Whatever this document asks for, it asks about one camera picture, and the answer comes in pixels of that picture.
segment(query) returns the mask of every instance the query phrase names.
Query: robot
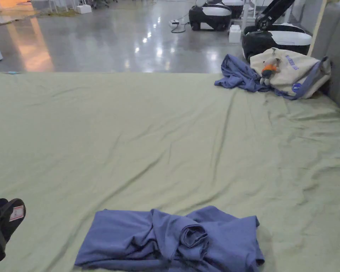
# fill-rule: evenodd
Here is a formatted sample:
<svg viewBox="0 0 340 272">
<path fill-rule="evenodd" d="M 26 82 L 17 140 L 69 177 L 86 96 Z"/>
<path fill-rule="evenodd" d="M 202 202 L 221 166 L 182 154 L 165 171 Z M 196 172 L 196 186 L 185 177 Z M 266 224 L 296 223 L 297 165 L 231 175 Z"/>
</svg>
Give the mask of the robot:
<svg viewBox="0 0 340 272">
<path fill-rule="evenodd" d="M 239 18 L 243 0 L 197 0 L 189 10 L 189 23 L 194 31 L 212 29 L 223 31 L 229 28 L 231 19 Z"/>
<path fill-rule="evenodd" d="M 274 0 L 256 18 L 255 26 L 249 26 L 242 32 L 243 55 L 250 57 L 276 47 L 307 55 L 312 36 L 292 24 L 274 25 L 295 0 Z"/>
</svg>

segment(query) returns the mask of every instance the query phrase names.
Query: gray headboard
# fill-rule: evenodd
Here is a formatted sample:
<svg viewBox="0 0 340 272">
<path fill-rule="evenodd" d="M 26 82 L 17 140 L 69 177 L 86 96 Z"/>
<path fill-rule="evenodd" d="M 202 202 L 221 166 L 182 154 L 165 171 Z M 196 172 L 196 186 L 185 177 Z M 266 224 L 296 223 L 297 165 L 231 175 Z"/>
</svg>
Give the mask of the gray headboard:
<svg viewBox="0 0 340 272">
<path fill-rule="evenodd" d="M 311 56 L 330 57 L 332 78 L 326 94 L 340 107 L 340 2 L 327 4 Z"/>
</svg>

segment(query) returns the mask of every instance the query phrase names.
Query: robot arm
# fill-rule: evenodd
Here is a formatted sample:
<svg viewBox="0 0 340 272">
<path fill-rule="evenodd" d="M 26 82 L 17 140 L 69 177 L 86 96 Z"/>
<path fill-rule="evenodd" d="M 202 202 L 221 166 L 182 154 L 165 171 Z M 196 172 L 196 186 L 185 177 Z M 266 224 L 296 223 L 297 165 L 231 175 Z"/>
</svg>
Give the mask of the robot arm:
<svg viewBox="0 0 340 272">
<path fill-rule="evenodd" d="M 6 243 L 24 220 L 25 214 L 25 205 L 21 199 L 7 201 L 0 198 L 0 261 L 5 258 Z"/>
<path fill-rule="evenodd" d="M 273 0 L 256 18 L 257 29 L 267 30 L 267 28 L 292 6 L 294 1 L 295 0 Z"/>
</svg>

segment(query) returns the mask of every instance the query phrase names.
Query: orange plush toy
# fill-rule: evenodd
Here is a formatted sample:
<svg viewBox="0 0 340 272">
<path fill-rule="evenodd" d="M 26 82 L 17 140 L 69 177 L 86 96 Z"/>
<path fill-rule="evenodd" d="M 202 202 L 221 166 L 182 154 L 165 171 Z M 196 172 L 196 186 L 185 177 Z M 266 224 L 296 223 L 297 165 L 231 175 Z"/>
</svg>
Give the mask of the orange plush toy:
<svg viewBox="0 0 340 272">
<path fill-rule="evenodd" d="M 262 78 L 260 80 L 260 83 L 268 86 L 270 85 L 270 77 L 274 73 L 279 72 L 279 67 L 278 67 L 279 59 L 269 58 L 263 63 L 264 63 L 264 68 L 262 70 Z"/>
</svg>

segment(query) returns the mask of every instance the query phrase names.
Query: mattress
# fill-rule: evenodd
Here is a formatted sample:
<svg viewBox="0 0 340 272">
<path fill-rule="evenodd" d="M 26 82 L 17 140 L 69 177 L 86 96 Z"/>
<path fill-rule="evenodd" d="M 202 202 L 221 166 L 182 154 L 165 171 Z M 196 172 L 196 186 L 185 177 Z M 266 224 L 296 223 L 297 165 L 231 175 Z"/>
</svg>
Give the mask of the mattress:
<svg viewBox="0 0 340 272">
<path fill-rule="evenodd" d="M 0 74 L 0 271 L 74 271 L 95 212 L 256 215 L 263 271 L 340 271 L 340 109 L 217 74 Z"/>
</svg>

